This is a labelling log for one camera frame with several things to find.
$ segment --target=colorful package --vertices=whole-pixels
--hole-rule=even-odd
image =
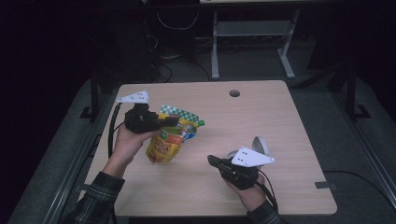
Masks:
[[[169,162],[180,151],[181,145],[196,135],[197,129],[204,126],[199,117],[180,108],[163,105],[158,119],[178,116],[176,127],[165,127],[160,129],[160,134],[151,138],[146,150],[146,155],[153,163]]]

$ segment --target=wooden desk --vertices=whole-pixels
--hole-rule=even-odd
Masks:
[[[280,214],[333,214],[336,204],[325,181],[289,90],[283,81],[241,81],[124,85],[118,96],[147,90],[151,111],[173,105],[205,120],[197,135],[186,141],[167,164],[151,164],[147,141],[128,167],[116,202],[117,216],[183,217],[244,216],[236,194],[210,166],[209,154],[225,158],[253,138],[265,138],[276,163],[262,169],[270,178]],[[239,97],[229,91],[238,90]],[[133,105],[121,106],[116,125]],[[107,122],[86,184],[91,184],[107,161]]]

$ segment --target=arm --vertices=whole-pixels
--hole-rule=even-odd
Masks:
[[[108,223],[110,211],[125,182],[122,177],[143,142],[158,132],[132,133],[121,125],[114,151],[102,172],[63,223]]]
[[[259,175],[257,181],[264,184],[264,178]],[[225,180],[227,185],[235,191],[242,202],[242,205],[247,209],[247,216],[255,224],[283,224],[283,221],[279,213],[275,208],[267,201],[264,192],[259,186],[255,185],[250,189],[240,190],[232,183]]]

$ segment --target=flannel shirt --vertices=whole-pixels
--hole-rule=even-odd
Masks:
[[[125,180],[100,172],[63,223],[107,224]]]
[[[63,224],[69,223],[109,223],[110,212],[122,189],[125,180],[100,172],[78,202],[75,209],[69,213]],[[255,224],[283,224],[284,222],[274,207],[266,201],[247,216]]]

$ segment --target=wrist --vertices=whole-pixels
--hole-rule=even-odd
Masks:
[[[266,202],[265,194],[261,190],[254,188],[241,190],[238,192],[238,196],[249,212],[255,210]]]
[[[272,223],[279,218],[279,213],[269,202],[264,202],[253,211],[247,212],[247,216],[253,223]]]
[[[118,158],[111,157],[103,169],[103,173],[117,178],[122,178],[126,168],[128,167],[128,164],[129,162],[127,161],[118,160]]]

